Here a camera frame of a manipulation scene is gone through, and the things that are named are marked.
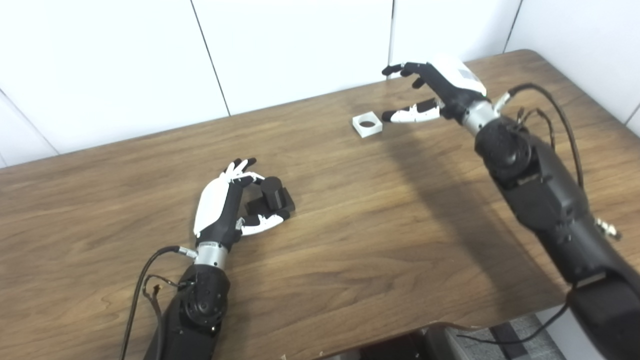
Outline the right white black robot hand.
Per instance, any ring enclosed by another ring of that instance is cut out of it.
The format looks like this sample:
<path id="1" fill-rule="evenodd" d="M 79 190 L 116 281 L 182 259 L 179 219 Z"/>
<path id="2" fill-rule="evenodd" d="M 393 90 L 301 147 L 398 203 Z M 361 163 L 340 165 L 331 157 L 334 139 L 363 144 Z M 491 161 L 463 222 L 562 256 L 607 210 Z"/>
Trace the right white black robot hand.
<path id="1" fill-rule="evenodd" d="M 441 116 L 459 119 L 476 101 L 486 100 L 487 89 L 478 77 L 452 55 L 436 54 L 425 63 L 407 61 L 390 64 L 382 75 L 399 73 L 402 77 L 417 75 L 413 89 L 426 85 L 435 93 L 434 98 L 382 113 L 381 120 L 389 123 L 421 123 Z"/>

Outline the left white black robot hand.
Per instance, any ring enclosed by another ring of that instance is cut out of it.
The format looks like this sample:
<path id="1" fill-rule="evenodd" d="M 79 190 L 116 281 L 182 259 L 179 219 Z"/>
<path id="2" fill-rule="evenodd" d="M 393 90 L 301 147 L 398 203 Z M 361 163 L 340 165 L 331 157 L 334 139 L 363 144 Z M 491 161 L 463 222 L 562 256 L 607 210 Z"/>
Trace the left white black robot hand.
<path id="1" fill-rule="evenodd" d="M 256 161 L 254 157 L 237 158 L 204 187 L 193 225 L 197 248 L 203 243 L 218 243 L 230 251 L 240 238 L 263 233 L 290 219 L 291 213 L 286 209 L 238 215 L 244 189 L 265 180 L 262 175 L 248 170 Z"/>

